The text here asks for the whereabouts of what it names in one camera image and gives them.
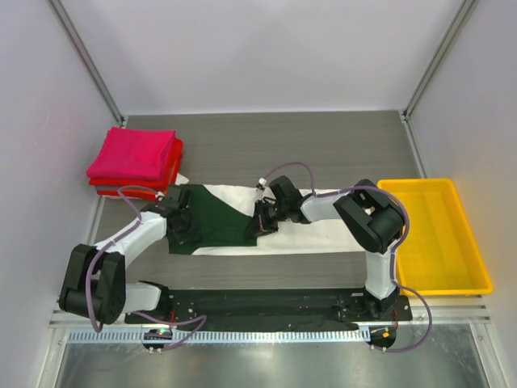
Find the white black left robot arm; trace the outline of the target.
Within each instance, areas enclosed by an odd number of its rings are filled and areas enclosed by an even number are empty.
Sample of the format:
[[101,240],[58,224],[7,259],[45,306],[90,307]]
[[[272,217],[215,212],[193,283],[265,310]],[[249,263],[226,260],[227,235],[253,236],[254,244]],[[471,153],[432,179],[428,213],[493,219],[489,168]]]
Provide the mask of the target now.
[[202,230],[191,211],[194,193],[174,185],[166,194],[138,209],[124,193],[120,197],[136,216],[122,230],[93,245],[78,244],[70,253],[58,305],[64,312],[88,318],[95,331],[120,315],[136,315],[154,322],[173,313],[170,290],[152,281],[129,283],[126,270],[145,250],[164,238],[180,244],[197,243]]

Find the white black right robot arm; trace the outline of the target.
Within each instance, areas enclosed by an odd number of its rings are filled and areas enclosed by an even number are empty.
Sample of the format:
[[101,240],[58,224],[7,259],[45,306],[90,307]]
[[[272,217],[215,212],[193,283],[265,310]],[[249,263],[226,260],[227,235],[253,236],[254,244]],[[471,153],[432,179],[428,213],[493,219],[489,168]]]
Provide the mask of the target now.
[[282,175],[273,179],[269,188],[273,197],[264,196],[255,201],[245,238],[274,234],[282,221],[311,225],[340,220],[365,250],[365,310],[373,318],[390,313],[400,295],[395,277],[396,250],[405,235],[407,212],[368,179],[346,190],[311,192],[304,196],[287,176]]

